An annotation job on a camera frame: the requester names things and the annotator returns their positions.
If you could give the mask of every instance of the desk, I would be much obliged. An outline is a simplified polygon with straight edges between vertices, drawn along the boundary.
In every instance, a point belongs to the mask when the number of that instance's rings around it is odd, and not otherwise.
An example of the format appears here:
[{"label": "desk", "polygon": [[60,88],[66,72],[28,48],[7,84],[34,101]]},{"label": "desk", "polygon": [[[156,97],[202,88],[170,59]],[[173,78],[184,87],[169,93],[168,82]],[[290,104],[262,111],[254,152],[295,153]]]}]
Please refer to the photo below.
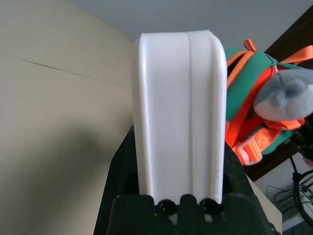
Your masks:
[{"label": "desk", "polygon": [[262,206],[264,214],[266,215],[268,221],[272,223],[276,230],[280,233],[283,231],[283,216],[280,211],[271,203],[270,200],[259,190],[259,188],[249,179],[249,183],[252,187],[254,194],[259,199]]}]

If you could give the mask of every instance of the orange strap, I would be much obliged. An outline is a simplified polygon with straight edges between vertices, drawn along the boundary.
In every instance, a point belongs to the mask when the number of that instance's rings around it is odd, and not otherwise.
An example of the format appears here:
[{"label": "orange strap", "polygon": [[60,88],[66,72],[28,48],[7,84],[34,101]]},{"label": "orange strap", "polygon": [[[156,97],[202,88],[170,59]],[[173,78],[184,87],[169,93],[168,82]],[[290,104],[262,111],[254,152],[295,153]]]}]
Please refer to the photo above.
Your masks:
[{"label": "orange strap", "polygon": [[301,62],[310,60],[310,59],[313,59],[313,46],[312,45],[299,50],[292,56],[289,56],[287,59],[283,60],[282,63],[288,63],[288,64],[294,63],[295,65],[298,65]]},{"label": "orange strap", "polygon": [[285,131],[298,129],[304,123],[305,123],[304,118],[300,120],[290,120],[290,121],[281,121],[281,122],[268,121],[268,120],[264,121],[264,124],[269,128],[280,129],[280,130],[285,130]]},{"label": "orange strap", "polygon": [[228,60],[227,60],[227,68],[229,66],[231,66],[232,63],[235,62],[235,60],[237,60],[240,56],[246,54],[246,51],[240,50],[237,53],[235,53],[233,56],[231,56]]},{"label": "orange strap", "polygon": [[225,140],[230,147],[234,147],[236,138],[239,134],[239,131],[242,127],[243,122],[255,100],[257,93],[259,92],[260,88],[263,84],[269,79],[269,77],[274,74],[274,69],[268,68],[265,70],[257,82],[253,85],[251,91],[249,92],[248,96],[244,100],[243,104],[241,105],[240,109],[236,113],[235,117],[231,121],[229,125],[228,132],[226,133]]},{"label": "orange strap", "polygon": [[230,87],[230,85],[235,81],[237,75],[240,73],[242,68],[246,65],[248,60],[254,55],[254,52],[248,51],[246,52],[241,60],[236,64],[233,71],[230,73],[230,75],[227,78],[227,88]]},{"label": "orange strap", "polygon": [[282,130],[262,128],[251,138],[236,145],[233,151],[242,165],[253,165],[262,160],[262,151],[269,147]]},{"label": "orange strap", "polygon": [[253,42],[251,39],[246,39],[244,41],[244,47],[249,50],[249,51],[253,51],[253,52],[256,52],[256,48],[255,46],[253,45]]},{"label": "orange strap", "polygon": [[237,144],[233,151],[243,165],[252,165],[262,160],[262,151],[269,147],[283,130],[294,130],[304,124],[304,119],[291,121],[265,121],[268,126],[258,130],[248,140]]}]

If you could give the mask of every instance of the white wall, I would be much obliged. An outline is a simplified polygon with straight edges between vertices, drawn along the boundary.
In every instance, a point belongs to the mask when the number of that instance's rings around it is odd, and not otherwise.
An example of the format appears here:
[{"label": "white wall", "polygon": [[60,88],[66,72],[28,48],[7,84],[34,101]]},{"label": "white wall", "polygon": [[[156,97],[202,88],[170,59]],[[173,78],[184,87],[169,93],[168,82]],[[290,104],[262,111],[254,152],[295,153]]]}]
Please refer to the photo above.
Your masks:
[{"label": "white wall", "polygon": [[210,29],[224,47],[251,38],[265,51],[312,4],[312,0],[69,0],[132,41],[141,33]]},{"label": "white wall", "polygon": [[92,234],[132,44],[64,0],[2,0],[0,32],[0,234]]}]

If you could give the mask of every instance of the beige wall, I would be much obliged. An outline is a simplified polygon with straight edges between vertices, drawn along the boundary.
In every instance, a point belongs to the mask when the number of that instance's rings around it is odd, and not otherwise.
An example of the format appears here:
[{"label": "beige wall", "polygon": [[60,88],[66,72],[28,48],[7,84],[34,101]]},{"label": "beige wall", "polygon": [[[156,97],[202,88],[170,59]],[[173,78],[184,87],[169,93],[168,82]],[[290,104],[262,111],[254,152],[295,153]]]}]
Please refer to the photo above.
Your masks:
[{"label": "beige wall", "polygon": [[3,0],[0,32],[0,234],[92,234],[132,124],[131,43],[64,0]]}]

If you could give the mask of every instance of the orange buckle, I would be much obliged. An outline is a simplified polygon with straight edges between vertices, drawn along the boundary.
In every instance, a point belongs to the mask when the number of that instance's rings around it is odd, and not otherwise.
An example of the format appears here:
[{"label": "orange buckle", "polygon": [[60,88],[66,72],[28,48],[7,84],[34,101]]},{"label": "orange buckle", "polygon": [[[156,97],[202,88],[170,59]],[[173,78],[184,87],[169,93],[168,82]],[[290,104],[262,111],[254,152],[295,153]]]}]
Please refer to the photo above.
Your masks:
[{"label": "orange buckle", "polygon": [[233,150],[242,165],[254,165],[259,163],[263,158],[261,149],[254,137],[238,144]]}]

